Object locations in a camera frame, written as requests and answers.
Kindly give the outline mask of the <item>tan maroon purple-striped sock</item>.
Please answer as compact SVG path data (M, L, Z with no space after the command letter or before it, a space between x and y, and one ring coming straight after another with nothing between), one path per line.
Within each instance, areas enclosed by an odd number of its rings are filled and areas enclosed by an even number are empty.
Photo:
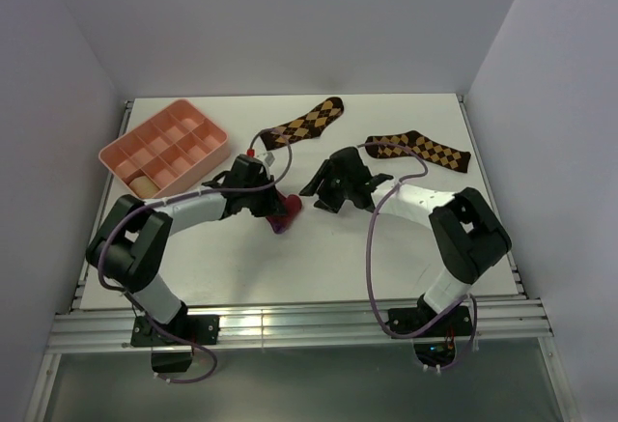
M139 176L128 184L129 189L141 199L151 199L159 192L158 186L147 176Z

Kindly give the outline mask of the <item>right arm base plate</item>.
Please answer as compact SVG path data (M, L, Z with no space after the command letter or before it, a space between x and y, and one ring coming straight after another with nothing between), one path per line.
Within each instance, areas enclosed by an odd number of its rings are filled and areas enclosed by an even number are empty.
M457 338L473 332L469 310L462 305L438 315L420 307L391 308L386 325L397 338Z

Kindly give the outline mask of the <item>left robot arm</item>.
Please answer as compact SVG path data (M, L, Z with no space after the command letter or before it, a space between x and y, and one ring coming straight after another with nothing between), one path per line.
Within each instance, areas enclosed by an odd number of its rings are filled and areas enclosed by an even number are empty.
M119 198L86 250L107 290L125 295L154 321L154 334L177 344L189 329L187 306L159 274L168 239L185 229L229 218L249 210L268 221L276 234L285 232L302 208L295 195L275 186L225 188L218 184L159 199Z

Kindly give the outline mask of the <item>maroon purple orange-toe sock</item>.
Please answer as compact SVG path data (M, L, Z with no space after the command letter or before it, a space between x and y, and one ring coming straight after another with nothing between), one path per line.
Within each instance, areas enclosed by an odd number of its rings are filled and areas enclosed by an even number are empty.
M279 214L272 214L267 217L272 231L277 234L283 234L286 232L296 217L302 210L302 202L300 198L295 194L284 195L278 193L279 208L283 210Z

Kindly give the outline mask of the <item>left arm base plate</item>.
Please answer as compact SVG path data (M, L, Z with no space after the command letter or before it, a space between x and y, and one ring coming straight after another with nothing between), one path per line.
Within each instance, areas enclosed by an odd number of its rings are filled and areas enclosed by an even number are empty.
M133 323L130 345L151 348L181 345L184 341L197 345L215 345L219 332L218 315L188 315L169 324L138 316Z

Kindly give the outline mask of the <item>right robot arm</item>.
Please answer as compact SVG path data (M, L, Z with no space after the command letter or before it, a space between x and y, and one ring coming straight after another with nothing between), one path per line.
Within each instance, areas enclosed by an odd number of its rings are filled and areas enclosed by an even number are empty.
M372 278L373 237L380 215L392 215L430 230L443 268L420 297L420 328L437 335L452 320L451 312L471 287L512 248L506 230L475 188L437 191L391 175L371 174L364 164L348 165L330 158L301 190L318 197L315 207L337 213L347 201L371 214L365 248L368 297L376 303Z

